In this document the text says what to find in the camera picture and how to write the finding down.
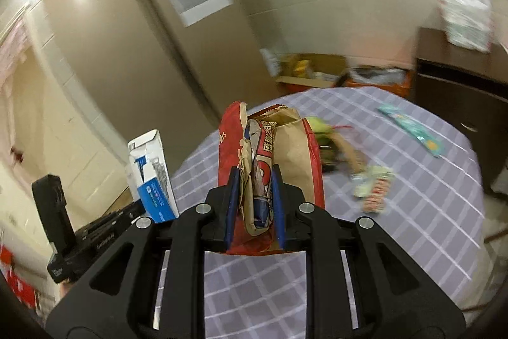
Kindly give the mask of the dark wooden cabinet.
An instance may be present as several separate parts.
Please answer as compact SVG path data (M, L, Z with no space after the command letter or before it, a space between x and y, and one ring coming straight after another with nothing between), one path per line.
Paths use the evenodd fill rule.
M507 52L495 44L483 53L455 46L442 30L420 28L413 55L411 101L462 132L476 152L483 188L507 162Z

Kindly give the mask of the red cardboard box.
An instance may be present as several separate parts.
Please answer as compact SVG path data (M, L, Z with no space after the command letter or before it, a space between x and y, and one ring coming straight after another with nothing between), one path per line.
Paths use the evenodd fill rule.
M292 69L301 59L311 61L312 77L294 78ZM322 53L293 53L280 60L281 70L276 82L286 95L311 89L328 89L341 86L349 75L349 67L344 56Z

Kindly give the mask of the gold double-door refrigerator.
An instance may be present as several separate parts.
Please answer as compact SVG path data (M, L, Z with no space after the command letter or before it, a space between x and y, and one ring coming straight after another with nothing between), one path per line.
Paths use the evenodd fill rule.
M177 169L234 101L278 92L240 2L188 27L170 0L42 0L64 58L124 140L157 129Z

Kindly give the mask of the green vegetable scraps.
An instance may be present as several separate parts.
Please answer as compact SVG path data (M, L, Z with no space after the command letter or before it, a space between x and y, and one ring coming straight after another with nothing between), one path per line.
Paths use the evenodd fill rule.
M349 160L351 147L333 126L319 117L309 116L306 121L317 140L324 172L331 172L340 162Z

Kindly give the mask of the white blue carton box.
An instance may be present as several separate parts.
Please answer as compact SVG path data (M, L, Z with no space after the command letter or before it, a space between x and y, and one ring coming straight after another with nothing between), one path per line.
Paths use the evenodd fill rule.
M146 213L156 223L179 217L164 147L157 129L152 129L127 143L129 167Z

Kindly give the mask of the red white candy wrapper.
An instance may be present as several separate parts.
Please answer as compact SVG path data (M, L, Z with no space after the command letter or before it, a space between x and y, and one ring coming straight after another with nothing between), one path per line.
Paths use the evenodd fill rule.
M355 175L353 196L359 199L364 213L381 214L385 210L393 181L393 170L380 165L370 165Z

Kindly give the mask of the white plastic bag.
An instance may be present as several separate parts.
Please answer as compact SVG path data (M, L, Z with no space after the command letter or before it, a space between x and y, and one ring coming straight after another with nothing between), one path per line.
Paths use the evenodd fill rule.
M491 0L440 0L440 10L450 44L489 53L493 30Z

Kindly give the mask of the yellow small box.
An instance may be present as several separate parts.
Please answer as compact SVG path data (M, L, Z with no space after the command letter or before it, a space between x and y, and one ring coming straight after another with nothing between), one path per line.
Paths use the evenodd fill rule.
M294 78L310 79L312 77L311 61L308 59L298 60L293 66L292 76Z

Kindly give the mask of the grey plastic bag on floor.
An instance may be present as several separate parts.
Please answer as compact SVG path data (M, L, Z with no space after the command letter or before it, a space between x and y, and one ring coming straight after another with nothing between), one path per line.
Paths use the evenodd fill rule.
M359 84L394 85L404 82L407 71L399 68L357 67L349 71L352 81Z

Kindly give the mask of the white interior door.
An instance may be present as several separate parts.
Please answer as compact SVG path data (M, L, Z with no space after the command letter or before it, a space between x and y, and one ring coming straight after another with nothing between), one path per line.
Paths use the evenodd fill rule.
M15 149L33 180L60 177L72 224L102 216L127 188L124 168L28 48L13 77Z

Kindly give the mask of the teal long snack wrapper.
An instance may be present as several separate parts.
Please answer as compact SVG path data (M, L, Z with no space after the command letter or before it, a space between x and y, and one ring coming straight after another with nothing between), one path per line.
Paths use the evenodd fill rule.
M432 134L423 124L412 119L398 107L390 104L381 104L377 110L419 142L433 157L440 158L445 155L446 147L442 141Z

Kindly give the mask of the red brown paper snack bag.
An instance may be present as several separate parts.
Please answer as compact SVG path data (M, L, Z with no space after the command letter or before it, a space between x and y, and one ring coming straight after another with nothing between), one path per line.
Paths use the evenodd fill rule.
M282 207L274 168L280 169L284 183L302 191L306 202L325 207L319 148L310 125L296 109L282 104L249 115L247 104L235 101L223 114L219 132L218 184L227 184L236 168L240 186L227 253L279 253L276 222Z

